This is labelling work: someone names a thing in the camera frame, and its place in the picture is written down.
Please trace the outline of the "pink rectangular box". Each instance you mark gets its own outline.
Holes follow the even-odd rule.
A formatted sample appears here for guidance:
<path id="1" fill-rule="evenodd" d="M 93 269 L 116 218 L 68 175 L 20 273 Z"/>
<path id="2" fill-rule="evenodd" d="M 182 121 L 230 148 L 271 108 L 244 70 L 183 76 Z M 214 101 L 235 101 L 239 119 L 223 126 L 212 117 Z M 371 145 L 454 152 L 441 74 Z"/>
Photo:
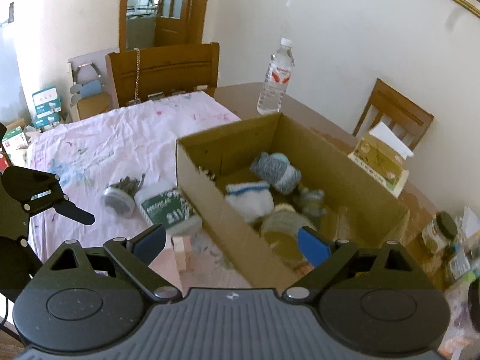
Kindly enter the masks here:
<path id="1" fill-rule="evenodd" d="M 190 236 L 168 236 L 165 247 L 149 268 L 185 294 L 182 275 L 193 267 L 192 256 Z"/>

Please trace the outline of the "green white medical bottle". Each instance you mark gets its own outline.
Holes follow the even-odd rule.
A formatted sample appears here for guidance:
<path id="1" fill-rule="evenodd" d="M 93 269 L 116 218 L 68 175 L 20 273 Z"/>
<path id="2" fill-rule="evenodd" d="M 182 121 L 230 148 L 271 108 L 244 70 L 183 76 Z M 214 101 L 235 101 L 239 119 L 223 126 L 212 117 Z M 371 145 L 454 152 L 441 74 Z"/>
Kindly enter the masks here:
<path id="1" fill-rule="evenodd" d="M 161 224 L 168 236 L 192 235 L 203 226 L 201 216 L 169 180 L 142 187 L 134 200 L 145 222 Z"/>

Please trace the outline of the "clear jar with screws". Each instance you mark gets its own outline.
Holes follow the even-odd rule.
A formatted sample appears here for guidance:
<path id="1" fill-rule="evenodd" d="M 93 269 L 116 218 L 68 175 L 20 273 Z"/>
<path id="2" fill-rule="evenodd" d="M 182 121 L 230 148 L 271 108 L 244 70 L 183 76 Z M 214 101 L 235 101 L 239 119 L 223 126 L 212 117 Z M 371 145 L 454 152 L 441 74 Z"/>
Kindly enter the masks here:
<path id="1" fill-rule="evenodd" d="M 142 188 L 145 176 L 145 173 L 140 177 L 127 175 L 109 184 L 102 193 L 101 203 L 115 215 L 131 218 L 136 208 L 134 197 Z"/>

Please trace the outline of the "blue grey knitted sock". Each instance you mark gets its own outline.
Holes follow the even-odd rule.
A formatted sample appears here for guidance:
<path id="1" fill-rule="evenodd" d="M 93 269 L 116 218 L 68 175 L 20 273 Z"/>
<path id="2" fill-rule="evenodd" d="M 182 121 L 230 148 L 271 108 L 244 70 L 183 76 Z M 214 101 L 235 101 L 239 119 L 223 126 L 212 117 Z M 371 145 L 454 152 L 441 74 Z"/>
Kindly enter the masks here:
<path id="1" fill-rule="evenodd" d="M 291 194 L 302 179 L 300 170 L 265 152 L 253 161 L 250 171 L 283 195 Z"/>

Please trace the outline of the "grey toy figurine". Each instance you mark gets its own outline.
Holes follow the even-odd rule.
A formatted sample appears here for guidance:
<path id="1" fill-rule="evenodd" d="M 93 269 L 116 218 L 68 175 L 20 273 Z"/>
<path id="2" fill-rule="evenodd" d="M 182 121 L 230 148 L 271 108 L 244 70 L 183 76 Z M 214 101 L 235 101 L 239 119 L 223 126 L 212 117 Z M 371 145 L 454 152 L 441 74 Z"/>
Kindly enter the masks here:
<path id="1" fill-rule="evenodd" d="M 321 189 L 301 188 L 298 191 L 298 207 L 306 216 L 317 218 L 326 213 L 325 192 Z"/>

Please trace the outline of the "pink white tablecloth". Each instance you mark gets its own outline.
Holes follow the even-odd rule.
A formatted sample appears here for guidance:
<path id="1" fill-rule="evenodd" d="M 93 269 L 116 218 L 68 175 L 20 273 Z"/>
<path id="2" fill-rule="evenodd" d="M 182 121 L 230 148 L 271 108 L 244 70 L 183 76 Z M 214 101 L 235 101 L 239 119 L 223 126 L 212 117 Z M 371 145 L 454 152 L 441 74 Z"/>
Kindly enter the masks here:
<path id="1" fill-rule="evenodd" d="M 110 184 L 126 176 L 146 186 L 176 181 L 178 139 L 239 121 L 207 94 L 196 92 L 162 101 L 147 101 L 89 119 L 61 124 L 32 139 L 28 167 L 60 178 L 70 201 L 95 216 L 86 226 L 50 209 L 32 217 L 28 242 L 42 262 L 66 240 L 98 247 L 118 236 L 132 238 L 148 225 L 140 213 L 129 219 L 101 203 Z"/>

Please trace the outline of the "white blue rolled sock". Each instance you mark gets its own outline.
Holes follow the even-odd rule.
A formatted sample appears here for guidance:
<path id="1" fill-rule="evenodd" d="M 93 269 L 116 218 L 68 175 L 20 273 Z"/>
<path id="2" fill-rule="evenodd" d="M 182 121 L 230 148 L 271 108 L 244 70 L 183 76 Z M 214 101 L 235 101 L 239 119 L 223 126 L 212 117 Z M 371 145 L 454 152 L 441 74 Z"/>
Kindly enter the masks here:
<path id="1" fill-rule="evenodd" d="M 269 184 L 265 181 L 228 184 L 225 191 L 224 199 L 248 224 L 273 212 L 272 194 L 269 191 Z"/>

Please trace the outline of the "white green booklet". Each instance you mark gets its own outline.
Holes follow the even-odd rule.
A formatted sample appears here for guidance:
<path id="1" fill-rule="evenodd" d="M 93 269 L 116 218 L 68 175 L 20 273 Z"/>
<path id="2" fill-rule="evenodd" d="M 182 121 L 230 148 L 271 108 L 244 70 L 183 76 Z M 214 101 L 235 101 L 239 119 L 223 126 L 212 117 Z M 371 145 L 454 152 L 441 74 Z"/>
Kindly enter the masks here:
<path id="1" fill-rule="evenodd" d="M 392 184 L 390 182 L 386 183 L 386 189 L 395 197 L 398 198 L 400 194 L 402 193 L 404 186 L 407 183 L 409 176 L 409 171 L 408 170 L 403 170 L 402 174 L 396 184 Z"/>

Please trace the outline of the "brown cardboard box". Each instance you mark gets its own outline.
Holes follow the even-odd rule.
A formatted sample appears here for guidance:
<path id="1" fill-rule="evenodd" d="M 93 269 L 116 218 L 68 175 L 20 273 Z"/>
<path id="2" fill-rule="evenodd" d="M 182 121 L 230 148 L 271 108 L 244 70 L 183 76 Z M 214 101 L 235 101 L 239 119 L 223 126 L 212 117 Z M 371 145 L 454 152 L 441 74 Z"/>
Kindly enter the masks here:
<path id="1" fill-rule="evenodd" d="M 285 289 L 301 277 L 295 241 L 285 261 L 225 200 L 227 185 L 255 182 L 251 164 L 262 154 L 286 155 L 301 174 L 298 186 L 276 204 L 307 209 L 327 239 L 346 238 L 363 248 L 402 240 L 410 211 L 344 153 L 283 114 L 238 121 L 185 136 L 176 143 L 176 181 L 203 219 L 203 226 L 237 271 L 254 288 Z"/>

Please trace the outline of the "black lid glass jar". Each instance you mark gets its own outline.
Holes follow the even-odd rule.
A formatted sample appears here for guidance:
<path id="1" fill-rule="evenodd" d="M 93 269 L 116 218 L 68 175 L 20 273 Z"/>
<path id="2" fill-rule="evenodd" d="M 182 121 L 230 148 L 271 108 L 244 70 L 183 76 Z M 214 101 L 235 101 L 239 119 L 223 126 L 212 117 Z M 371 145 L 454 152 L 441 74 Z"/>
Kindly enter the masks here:
<path id="1" fill-rule="evenodd" d="M 421 232 L 421 241 L 431 255 L 443 252 L 458 235 L 458 228 L 446 211 L 437 213 Z"/>

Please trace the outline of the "tan tissue box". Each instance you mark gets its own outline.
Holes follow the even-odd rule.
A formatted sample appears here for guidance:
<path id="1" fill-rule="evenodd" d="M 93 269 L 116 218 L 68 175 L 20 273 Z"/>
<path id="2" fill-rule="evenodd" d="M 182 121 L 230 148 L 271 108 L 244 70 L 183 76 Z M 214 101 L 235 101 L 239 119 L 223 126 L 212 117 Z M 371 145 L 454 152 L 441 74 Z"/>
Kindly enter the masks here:
<path id="1" fill-rule="evenodd" d="M 363 135 L 351 156 L 360 166 L 366 166 L 366 172 L 393 190 L 402 179 L 404 165 L 413 152 L 379 121 Z"/>

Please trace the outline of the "wooden chair near door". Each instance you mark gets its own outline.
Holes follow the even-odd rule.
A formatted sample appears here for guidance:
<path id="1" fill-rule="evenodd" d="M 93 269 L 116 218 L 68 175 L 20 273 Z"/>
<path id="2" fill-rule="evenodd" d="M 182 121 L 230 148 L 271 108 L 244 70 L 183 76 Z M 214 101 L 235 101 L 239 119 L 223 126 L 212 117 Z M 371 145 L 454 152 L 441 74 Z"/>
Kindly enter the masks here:
<path id="1" fill-rule="evenodd" d="M 112 98 L 119 107 L 126 107 L 159 93 L 170 97 L 203 90 L 212 96 L 218 84 L 219 60 L 217 42 L 110 53 L 106 69 Z"/>

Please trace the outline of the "clear plastic water bottle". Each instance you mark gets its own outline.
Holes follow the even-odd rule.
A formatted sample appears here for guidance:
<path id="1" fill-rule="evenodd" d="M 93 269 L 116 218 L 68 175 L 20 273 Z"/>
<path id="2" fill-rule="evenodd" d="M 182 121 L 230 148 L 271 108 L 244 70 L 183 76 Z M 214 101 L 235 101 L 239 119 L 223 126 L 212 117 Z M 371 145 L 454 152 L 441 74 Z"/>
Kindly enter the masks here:
<path id="1" fill-rule="evenodd" d="M 277 113 L 286 95 L 295 60 L 292 52 L 293 42 L 281 38 L 279 48 L 272 54 L 265 75 L 262 90 L 257 101 L 260 115 Z"/>

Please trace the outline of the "brown wooden door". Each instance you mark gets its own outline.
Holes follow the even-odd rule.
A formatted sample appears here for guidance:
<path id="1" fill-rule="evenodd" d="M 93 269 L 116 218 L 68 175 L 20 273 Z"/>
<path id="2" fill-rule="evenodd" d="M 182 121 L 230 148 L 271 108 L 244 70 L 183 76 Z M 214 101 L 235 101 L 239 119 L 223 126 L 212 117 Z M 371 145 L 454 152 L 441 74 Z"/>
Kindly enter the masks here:
<path id="1" fill-rule="evenodd" d="M 207 2 L 120 0 L 120 50 L 201 43 Z"/>

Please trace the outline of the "wooden chair by wall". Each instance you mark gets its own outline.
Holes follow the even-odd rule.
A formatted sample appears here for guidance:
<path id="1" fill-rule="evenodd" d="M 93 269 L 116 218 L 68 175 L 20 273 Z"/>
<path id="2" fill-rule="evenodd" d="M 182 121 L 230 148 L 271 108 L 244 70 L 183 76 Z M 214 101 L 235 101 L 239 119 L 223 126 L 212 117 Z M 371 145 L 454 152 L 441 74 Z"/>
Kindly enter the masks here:
<path id="1" fill-rule="evenodd" d="M 377 78 L 368 102 L 353 130 L 354 137 L 360 132 L 372 108 L 376 111 L 376 115 L 370 127 L 373 128 L 384 117 L 389 118 L 388 128 L 391 131 L 394 131 L 396 127 L 401 128 L 401 133 L 397 134 L 401 141 L 406 142 L 405 139 L 411 137 L 408 142 L 410 150 L 417 147 L 434 121 L 431 113 Z"/>

